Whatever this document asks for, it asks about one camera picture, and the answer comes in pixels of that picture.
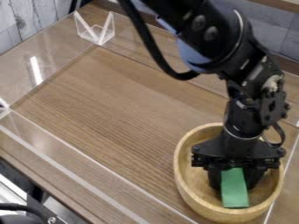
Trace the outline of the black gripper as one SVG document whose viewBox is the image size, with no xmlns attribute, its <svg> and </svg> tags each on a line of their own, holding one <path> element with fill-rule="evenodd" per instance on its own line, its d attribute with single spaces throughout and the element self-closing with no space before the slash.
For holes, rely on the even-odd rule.
<svg viewBox="0 0 299 224">
<path fill-rule="evenodd" d="M 229 125 L 223 125 L 221 133 L 191 147 L 191 166 L 209 171 L 210 186 L 221 190 L 222 171 L 231 168 L 246 168 L 247 189 L 255 188 L 267 169 L 278 169 L 281 158 L 286 156 L 282 147 L 286 133 L 278 123 L 273 125 L 282 142 L 270 143 L 263 135 L 245 138 L 233 133 Z"/>
</svg>

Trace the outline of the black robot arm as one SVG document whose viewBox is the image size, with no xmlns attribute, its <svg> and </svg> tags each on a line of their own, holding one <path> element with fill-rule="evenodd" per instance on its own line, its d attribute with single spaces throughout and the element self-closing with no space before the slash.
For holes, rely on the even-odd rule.
<svg viewBox="0 0 299 224">
<path fill-rule="evenodd" d="M 146 48 L 163 71 L 187 81 L 217 74 L 226 81 L 229 103 L 221 133 L 191 147 L 191 165 L 209 172 L 210 186 L 221 188 L 222 173 L 239 168 L 247 188 L 281 166 L 286 149 L 263 133 L 285 131 L 278 122 L 291 108 L 286 101 L 285 73 L 258 42 L 250 21 L 229 0 L 142 0 L 163 27 L 178 38 L 190 70 L 170 67 L 132 0 L 118 0 Z"/>
</svg>

